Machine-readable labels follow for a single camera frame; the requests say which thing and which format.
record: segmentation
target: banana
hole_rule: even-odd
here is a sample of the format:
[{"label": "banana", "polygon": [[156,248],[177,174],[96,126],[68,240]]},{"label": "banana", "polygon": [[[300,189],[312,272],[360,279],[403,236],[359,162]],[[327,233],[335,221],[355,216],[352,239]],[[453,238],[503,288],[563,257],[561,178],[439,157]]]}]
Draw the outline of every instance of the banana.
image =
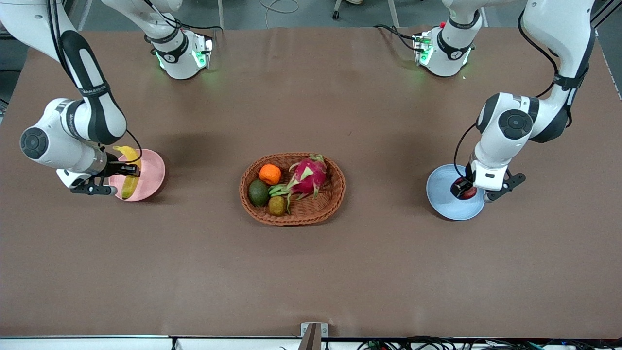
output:
[{"label": "banana", "polygon": [[[113,146],[113,149],[115,151],[121,152],[128,161],[138,158],[138,152],[134,148],[131,148],[130,146]],[[128,164],[136,164],[139,170],[141,168],[140,159],[138,161],[131,162]],[[140,178],[136,176],[125,177],[125,181],[123,181],[123,188],[121,188],[121,199],[126,200],[134,194],[134,191],[136,190],[136,186],[138,186],[139,180]]]}]

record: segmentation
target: pink plate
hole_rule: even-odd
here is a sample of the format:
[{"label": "pink plate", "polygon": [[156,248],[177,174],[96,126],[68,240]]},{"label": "pink plate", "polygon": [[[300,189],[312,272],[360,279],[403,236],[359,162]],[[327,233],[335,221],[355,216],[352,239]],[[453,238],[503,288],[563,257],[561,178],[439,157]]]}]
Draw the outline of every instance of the pink plate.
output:
[{"label": "pink plate", "polygon": [[[125,158],[125,156],[121,156],[119,157],[119,160],[125,161],[127,158]],[[146,199],[156,193],[164,181],[165,173],[166,169],[164,167],[162,157],[150,149],[143,148],[141,158],[141,179],[138,181],[134,194],[125,201],[142,201],[143,199]],[[125,176],[123,175],[113,175],[108,179],[108,184],[117,188],[115,196],[118,199],[121,199],[123,181],[125,181]]]}]

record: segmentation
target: blue plate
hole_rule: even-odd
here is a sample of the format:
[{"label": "blue plate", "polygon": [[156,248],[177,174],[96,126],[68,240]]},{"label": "blue plate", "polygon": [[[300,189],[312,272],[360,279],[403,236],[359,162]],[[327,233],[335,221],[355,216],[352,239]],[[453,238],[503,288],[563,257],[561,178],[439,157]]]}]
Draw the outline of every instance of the blue plate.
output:
[{"label": "blue plate", "polygon": [[[458,165],[458,169],[464,174],[465,167]],[[428,177],[425,191],[428,201],[440,215],[456,220],[463,221],[477,216],[484,208],[484,195],[486,191],[478,188],[477,194],[471,199],[461,201],[453,196],[451,192],[452,184],[460,176],[456,173],[453,164],[447,164],[436,168]]]}]

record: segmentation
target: wicker basket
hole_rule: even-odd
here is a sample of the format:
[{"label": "wicker basket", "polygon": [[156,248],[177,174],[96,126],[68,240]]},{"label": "wicker basket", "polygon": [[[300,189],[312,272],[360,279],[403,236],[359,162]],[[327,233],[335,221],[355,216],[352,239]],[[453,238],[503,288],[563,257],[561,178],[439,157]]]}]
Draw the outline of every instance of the wicker basket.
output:
[{"label": "wicker basket", "polygon": [[274,164],[281,169],[281,184],[287,184],[291,178],[293,171],[288,172],[292,164],[308,158],[309,153],[277,153],[265,156],[255,161],[242,176],[239,184],[239,197],[242,200],[242,206],[250,216],[255,220],[267,225],[290,226],[290,225],[309,225],[322,222],[333,215],[341,202],[345,193],[345,178],[341,169],[332,160],[324,157],[327,165],[326,182],[320,188],[320,193],[316,199],[308,196],[299,201],[297,195],[292,196],[289,209],[291,215],[274,216],[268,212],[267,206],[255,207],[248,198],[248,186],[251,182],[259,178],[259,170],[266,164]]}]

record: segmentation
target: chair leg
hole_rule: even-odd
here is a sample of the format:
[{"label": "chair leg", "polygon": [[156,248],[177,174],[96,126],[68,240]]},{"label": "chair leg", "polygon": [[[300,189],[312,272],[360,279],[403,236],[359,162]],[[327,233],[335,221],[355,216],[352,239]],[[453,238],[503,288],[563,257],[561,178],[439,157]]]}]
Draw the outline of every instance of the chair leg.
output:
[{"label": "chair leg", "polygon": [[333,11],[333,19],[339,19],[339,7],[341,6],[341,0],[335,2],[335,10]]},{"label": "chair leg", "polygon": [[399,28],[399,20],[397,19],[397,11],[395,10],[395,3],[393,0],[389,1],[389,10],[391,11],[391,19],[393,20],[393,25],[396,28]]}]

